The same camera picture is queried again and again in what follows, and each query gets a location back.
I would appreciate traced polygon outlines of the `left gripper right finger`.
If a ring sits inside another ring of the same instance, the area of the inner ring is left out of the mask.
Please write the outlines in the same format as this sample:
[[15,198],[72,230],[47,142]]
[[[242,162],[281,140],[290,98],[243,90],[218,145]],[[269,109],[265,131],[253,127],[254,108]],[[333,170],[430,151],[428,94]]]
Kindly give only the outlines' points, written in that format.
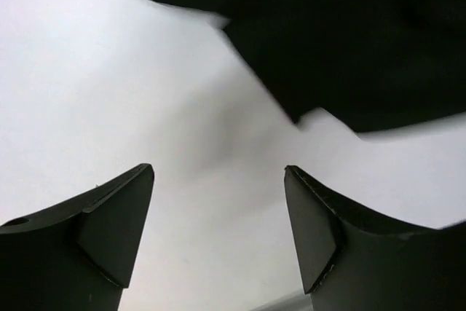
[[295,165],[285,197],[304,293],[314,310],[465,308],[465,224],[441,229],[386,216]]

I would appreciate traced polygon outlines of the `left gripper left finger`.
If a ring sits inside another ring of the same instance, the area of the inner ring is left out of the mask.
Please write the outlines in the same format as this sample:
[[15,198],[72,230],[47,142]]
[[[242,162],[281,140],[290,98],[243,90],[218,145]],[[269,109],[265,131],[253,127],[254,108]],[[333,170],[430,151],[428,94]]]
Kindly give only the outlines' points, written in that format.
[[153,185],[153,167],[140,164],[1,225],[1,309],[118,310]]

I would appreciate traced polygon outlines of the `black trousers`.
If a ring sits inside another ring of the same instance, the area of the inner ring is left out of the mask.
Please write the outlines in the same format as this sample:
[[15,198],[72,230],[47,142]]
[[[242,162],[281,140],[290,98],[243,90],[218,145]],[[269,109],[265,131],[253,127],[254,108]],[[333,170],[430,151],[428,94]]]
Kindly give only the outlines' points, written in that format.
[[465,0],[152,0],[213,12],[288,118],[356,133],[465,111]]

